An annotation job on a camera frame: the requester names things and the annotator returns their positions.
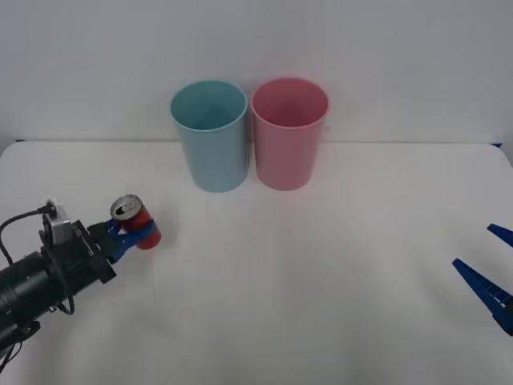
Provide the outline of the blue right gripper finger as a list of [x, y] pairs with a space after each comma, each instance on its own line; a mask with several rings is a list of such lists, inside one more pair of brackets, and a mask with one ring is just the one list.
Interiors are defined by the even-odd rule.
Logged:
[[454, 259], [452, 265], [491, 312], [492, 318], [512, 336], [512, 295], [460, 259]]
[[487, 230], [509, 246], [513, 246], [513, 232], [511, 230], [495, 224], [488, 225]]

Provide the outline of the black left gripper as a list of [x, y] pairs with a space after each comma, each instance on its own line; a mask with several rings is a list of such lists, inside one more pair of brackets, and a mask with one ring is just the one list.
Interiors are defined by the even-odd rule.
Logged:
[[80, 221], [51, 225], [51, 269], [65, 295], [76, 295], [95, 282], [112, 280], [116, 273], [110, 263], [116, 263], [130, 248], [156, 232], [154, 221], [136, 230], [122, 230], [121, 224], [113, 219], [87, 229]]

